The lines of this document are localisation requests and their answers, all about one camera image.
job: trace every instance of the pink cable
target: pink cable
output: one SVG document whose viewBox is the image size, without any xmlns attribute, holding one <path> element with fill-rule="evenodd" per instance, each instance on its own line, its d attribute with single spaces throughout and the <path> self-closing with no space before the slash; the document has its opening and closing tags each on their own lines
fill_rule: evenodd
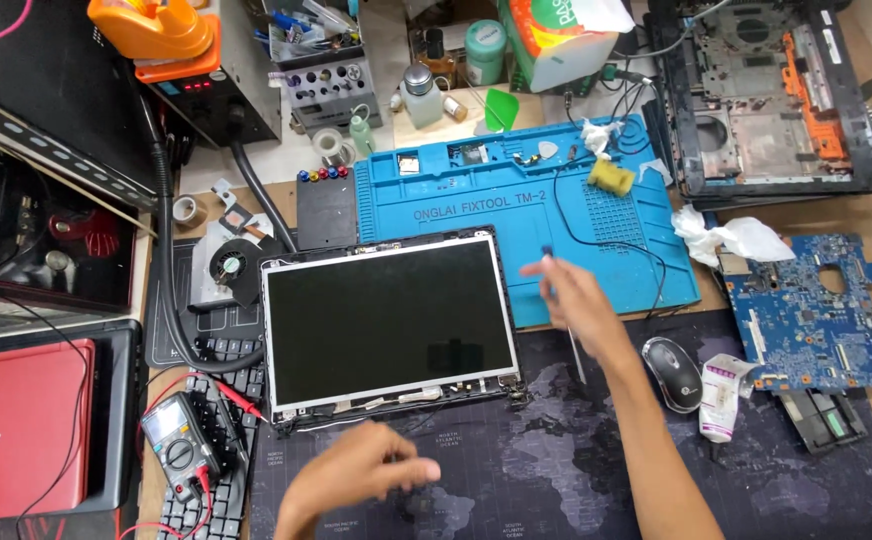
<svg viewBox="0 0 872 540">
<path fill-rule="evenodd" d="M 6 30 L 0 30 L 0 40 L 6 38 L 11 33 L 15 32 L 22 26 L 22 23 L 29 17 L 29 10 L 33 7 L 33 0 L 26 0 L 26 4 L 22 6 L 22 13 L 19 14 L 19 18 L 15 20 L 12 24 L 10 24 L 9 28 Z"/>
</svg>

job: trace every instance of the hand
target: hand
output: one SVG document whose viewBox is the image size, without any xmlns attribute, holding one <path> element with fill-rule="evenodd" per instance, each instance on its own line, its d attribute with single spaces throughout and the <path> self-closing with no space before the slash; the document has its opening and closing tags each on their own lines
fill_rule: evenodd
<svg viewBox="0 0 872 540">
<path fill-rule="evenodd" d="M 388 462 L 391 457 L 398 461 Z M 355 505 L 396 487 L 404 490 L 440 479 L 436 461 L 418 457 L 416 445 L 383 423 L 344 432 L 299 471 L 279 507 L 274 540 L 298 538 L 323 512 Z"/>
<path fill-rule="evenodd" d="M 590 271 L 561 258 L 542 260 L 519 269 L 522 276 L 542 274 L 539 296 L 549 308 L 549 321 L 558 329 L 572 329 L 583 349 L 604 370 L 633 360 L 633 346 L 613 305 Z"/>
</svg>

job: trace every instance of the digital multimeter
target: digital multimeter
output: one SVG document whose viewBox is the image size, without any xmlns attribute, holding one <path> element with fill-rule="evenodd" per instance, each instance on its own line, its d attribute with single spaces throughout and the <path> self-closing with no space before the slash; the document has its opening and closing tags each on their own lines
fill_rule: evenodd
<svg viewBox="0 0 872 540">
<path fill-rule="evenodd" d="M 169 396 L 146 413 L 142 417 L 142 431 L 180 503 L 195 495 L 198 468 L 205 466 L 211 480 L 219 478 L 219 460 L 186 392 Z"/>
</svg>

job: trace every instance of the small circuit board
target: small circuit board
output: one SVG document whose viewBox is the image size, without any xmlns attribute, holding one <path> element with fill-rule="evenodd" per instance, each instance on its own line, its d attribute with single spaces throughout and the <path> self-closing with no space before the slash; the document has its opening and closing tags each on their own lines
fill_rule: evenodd
<svg viewBox="0 0 872 540">
<path fill-rule="evenodd" d="M 872 263 L 857 234 L 793 236 L 796 258 L 720 254 L 736 325 L 760 390 L 872 387 Z M 838 277 L 835 292 L 820 272 Z"/>
</svg>

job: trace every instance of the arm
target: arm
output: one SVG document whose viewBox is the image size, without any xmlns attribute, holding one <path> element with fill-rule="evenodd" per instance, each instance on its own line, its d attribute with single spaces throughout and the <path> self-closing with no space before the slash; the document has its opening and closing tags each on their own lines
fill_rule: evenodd
<svg viewBox="0 0 872 540">
<path fill-rule="evenodd" d="M 296 474 L 279 506 L 273 540 L 311 540 L 320 515 L 440 479 L 439 465 L 382 423 L 347 430 Z"/>
<path fill-rule="evenodd" d="M 539 294 L 549 307 L 552 325 L 572 327 L 586 353 L 606 374 L 642 537 L 723 538 L 673 444 L 643 361 L 596 277 L 549 256 L 523 267 L 521 273 L 543 275 Z"/>
</svg>

